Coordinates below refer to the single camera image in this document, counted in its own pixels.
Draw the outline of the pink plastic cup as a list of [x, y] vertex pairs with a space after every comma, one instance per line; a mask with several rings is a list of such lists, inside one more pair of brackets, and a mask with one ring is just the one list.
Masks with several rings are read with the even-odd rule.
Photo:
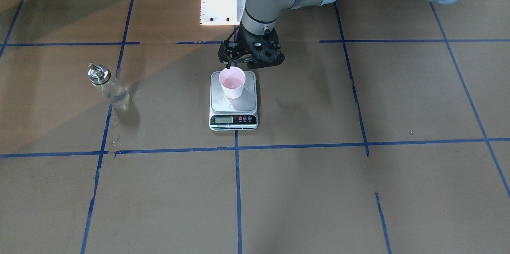
[[225, 96], [229, 99], [239, 98], [244, 89], [246, 75], [241, 68], [232, 66], [219, 73], [219, 83]]

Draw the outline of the clear glass sauce bottle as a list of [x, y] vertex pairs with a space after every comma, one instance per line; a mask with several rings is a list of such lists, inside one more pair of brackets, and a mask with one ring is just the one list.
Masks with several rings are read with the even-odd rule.
[[127, 109], [131, 96], [120, 80], [104, 65], [88, 63], [87, 77], [109, 103], [116, 109]]

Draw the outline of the silver digital kitchen scale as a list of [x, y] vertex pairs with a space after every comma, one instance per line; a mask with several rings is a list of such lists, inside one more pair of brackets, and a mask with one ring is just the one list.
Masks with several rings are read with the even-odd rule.
[[238, 98], [228, 98], [220, 84], [220, 71], [211, 75], [209, 128], [213, 131], [257, 129], [257, 80], [251, 71], [245, 71], [246, 82]]

